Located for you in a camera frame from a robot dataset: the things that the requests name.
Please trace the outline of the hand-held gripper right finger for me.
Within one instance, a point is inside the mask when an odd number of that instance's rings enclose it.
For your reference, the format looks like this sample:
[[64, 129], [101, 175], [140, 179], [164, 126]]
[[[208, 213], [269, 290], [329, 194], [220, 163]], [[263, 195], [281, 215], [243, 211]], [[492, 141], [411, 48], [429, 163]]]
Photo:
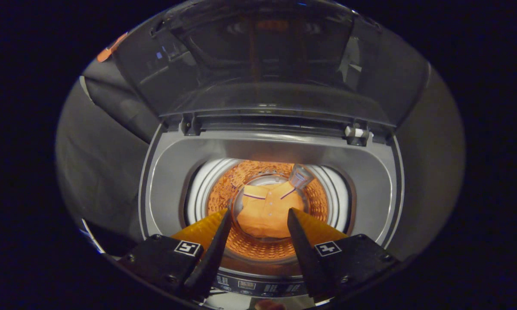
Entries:
[[400, 261], [364, 234], [348, 236], [295, 208], [287, 226], [310, 298], [351, 297], [400, 270]]

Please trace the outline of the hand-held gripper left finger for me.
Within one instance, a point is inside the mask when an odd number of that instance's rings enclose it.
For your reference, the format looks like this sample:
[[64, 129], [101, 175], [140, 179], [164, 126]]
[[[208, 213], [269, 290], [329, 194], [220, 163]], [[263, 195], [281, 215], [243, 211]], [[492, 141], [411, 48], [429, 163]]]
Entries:
[[146, 238], [118, 264], [165, 294], [201, 302], [210, 294], [231, 227], [231, 214], [225, 208], [171, 236]]

